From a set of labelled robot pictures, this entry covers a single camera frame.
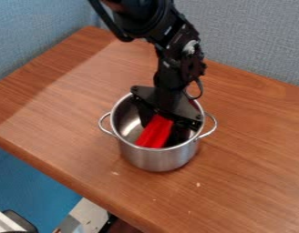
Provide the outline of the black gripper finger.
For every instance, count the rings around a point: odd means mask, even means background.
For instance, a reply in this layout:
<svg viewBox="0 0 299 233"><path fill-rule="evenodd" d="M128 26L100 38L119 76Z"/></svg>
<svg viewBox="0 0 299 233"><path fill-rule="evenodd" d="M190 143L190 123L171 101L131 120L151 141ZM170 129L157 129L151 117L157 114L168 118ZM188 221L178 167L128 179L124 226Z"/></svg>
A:
<svg viewBox="0 0 299 233"><path fill-rule="evenodd" d="M148 123L152 120L153 115L156 114L155 109L137 97L132 98L132 104L136 109L139 119L141 121L141 126L147 127Z"/></svg>
<svg viewBox="0 0 299 233"><path fill-rule="evenodd" d="M174 147L190 139L191 128L188 122L183 119L178 119L174 122L168 138L168 146Z"/></svg>

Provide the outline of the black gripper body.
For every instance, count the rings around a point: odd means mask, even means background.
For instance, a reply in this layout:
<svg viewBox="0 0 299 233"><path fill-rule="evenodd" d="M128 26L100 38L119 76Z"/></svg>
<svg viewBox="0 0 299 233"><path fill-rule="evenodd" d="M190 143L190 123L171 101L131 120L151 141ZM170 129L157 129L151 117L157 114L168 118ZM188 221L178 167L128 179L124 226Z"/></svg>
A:
<svg viewBox="0 0 299 233"><path fill-rule="evenodd" d="M153 86L132 86L129 92L156 111L156 115L175 122L200 123L200 113L195 100L203 95L203 84L199 79L203 71L180 72L174 75L155 73Z"/></svg>

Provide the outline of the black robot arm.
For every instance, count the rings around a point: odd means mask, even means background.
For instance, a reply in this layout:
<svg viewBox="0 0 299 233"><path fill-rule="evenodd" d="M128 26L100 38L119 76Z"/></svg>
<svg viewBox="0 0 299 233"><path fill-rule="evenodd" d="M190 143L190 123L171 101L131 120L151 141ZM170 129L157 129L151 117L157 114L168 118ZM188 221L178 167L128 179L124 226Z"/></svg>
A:
<svg viewBox="0 0 299 233"><path fill-rule="evenodd" d="M202 125L188 86L200 83L207 65L199 32L176 9L174 0L88 0L123 42L143 39L155 46L157 69L152 86L133 86L143 132L139 147L163 148L183 143Z"/></svg>

